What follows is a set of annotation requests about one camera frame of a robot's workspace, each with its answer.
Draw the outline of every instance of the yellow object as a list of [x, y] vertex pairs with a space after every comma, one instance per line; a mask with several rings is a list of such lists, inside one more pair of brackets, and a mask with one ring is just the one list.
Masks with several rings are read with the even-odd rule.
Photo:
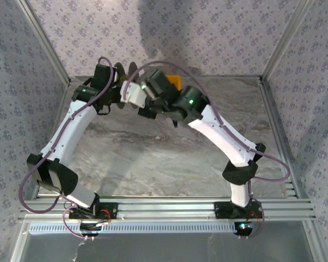
[[179, 75], [166, 75], [166, 78], [176, 87], [177, 90], [181, 90], [181, 77]]

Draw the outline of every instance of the gray marble surface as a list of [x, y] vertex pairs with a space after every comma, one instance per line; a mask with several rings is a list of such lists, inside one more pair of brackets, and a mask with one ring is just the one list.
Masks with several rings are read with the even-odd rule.
[[[214, 97], [221, 115], [253, 142], [263, 142], [267, 152], [278, 156], [256, 79], [200, 78]], [[183, 86], [192, 84], [182, 79]], [[73, 79], [61, 118], [70, 97], [82, 81]], [[112, 106], [108, 116], [97, 116], [87, 127], [70, 168], [87, 188], [101, 196], [221, 196], [231, 195], [221, 173], [228, 158], [205, 136], [170, 119], [137, 115], [131, 105]], [[257, 175], [280, 178], [280, 166], [260, 159]], [[284, 183], [254, 180], [257, 197], [286, 197]]]

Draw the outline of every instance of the patterned wallpaper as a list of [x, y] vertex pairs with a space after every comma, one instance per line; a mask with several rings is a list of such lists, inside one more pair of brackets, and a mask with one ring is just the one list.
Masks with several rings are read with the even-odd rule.
[[270, 85], [328, 247], [328, 0], [315, 1]]
[[100, 55], [199, 75], [260, 75], [297, 0], [30, 0], [70, 76]]
[[26, 158], [49, 138], [63, 90], [15, 1], [0, 0], [0, 261], [16, 229]]

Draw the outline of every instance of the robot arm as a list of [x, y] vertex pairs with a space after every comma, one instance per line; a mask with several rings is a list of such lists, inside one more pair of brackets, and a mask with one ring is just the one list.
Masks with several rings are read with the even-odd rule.
[[248, 141], [224, 119], [225, 127], [223, 128], [217, 121], [208, 99], [196, 87], [188, 86], [179, 91], [168, 81], [162, 71], [154, 70], [143, 74], [137, 82], [130, 82], [126, 89], [127, 76], [124, 74], [124, 69], [118, 63], [115, 67], [118, 75], [110, 76], [108, 67], [100, 64], [96, 66], [94, 77], [75, 90], [68, 113], [56, 134], [39, 155], [31, 154], [28, 157], [28, 165], [30, 167], [36, 165], [50, 151], [50, 145], [60, 135], [63, 124], [71, 118], [73, 112], [95, 97], [109, 78], [113, 77], [114, 84], [99, 100], [75, 116], [64, 130], [49, 158], [33, 174], [38, 184], [48, 190], [63, 194], [65, 198], [76, 203], [87, 217], [97, 218], [101, 209], [99, 196], [84, 187], [78, 181], [78, 175], [68, 169], [68, 165], [85, 128], [104, 106], [109, 109], [110, 104], [116, 103], [122, 108], [122, 104], [131, 103], [139, 107], [139, 115], [155, 118], [157, 114], [164, 114], [174, 123], [183, 122], [199, 131], [220, 148], [230, 160], [222, 175], [231, 185], [231, 201], [237, 207], [245, 208], [250, 203], [248, 181], [254, 177], [257, 170], [256, 161], [260, 157], [234, 141], [225, 128], [228, 128], [250, 148], [265, 150], [264, 145], [256, 145]]

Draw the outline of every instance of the perforated metal strip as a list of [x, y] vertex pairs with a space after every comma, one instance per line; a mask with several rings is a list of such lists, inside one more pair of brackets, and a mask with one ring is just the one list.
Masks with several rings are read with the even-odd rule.
[[[79, 224], [67, 223], [79, 233]], [[68, 233], [63, 223], [32, 223], [31, 234]], [[234, 223], [228, 222], [152, 222], [152, 223], [110, 223], [102, 227], [101, 233], [146, 234], [146, 233], [235, 233]]]

